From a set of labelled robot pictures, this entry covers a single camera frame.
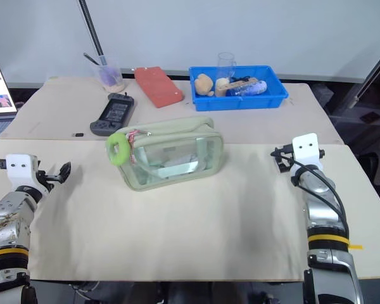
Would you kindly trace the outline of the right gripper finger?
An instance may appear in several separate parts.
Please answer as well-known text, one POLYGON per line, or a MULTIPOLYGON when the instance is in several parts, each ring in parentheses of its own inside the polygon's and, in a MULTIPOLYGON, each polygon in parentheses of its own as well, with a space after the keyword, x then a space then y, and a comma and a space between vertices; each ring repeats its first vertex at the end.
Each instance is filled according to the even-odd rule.
POLYGON ((275 156, 274 158, 280 173, 289 172, 291 170, 291 160, 289 160, 289 158, 280 156, 275 156))
POLYGON ((273 156, 275 158, 288 158, 288 155, 292 154, 292 145, 287 144, 280 148, 275 147, 275 150, 270 153, 270 156, 273 156))

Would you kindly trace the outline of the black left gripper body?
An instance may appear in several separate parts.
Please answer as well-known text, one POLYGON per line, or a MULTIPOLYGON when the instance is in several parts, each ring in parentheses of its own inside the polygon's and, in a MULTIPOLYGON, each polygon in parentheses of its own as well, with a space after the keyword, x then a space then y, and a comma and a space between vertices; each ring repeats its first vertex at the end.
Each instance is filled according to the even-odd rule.
POLYGON ((50 193, 54 188, 53 182, 56 181, 56 176, 48 175, 44 170, 38 170, 35 176, 38 182, 50 193))

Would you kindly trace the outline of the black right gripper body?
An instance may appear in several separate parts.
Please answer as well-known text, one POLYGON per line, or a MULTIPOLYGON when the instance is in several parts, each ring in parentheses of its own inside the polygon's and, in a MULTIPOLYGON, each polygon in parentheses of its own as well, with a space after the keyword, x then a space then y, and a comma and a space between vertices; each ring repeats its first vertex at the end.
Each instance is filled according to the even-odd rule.
POLYGON ((294 165, 295 160, 294 148, 292 144, 283 146, 283 155, 286 157, 286 161, 288 163, 287 171, 289 172, 291 167, 294 165))

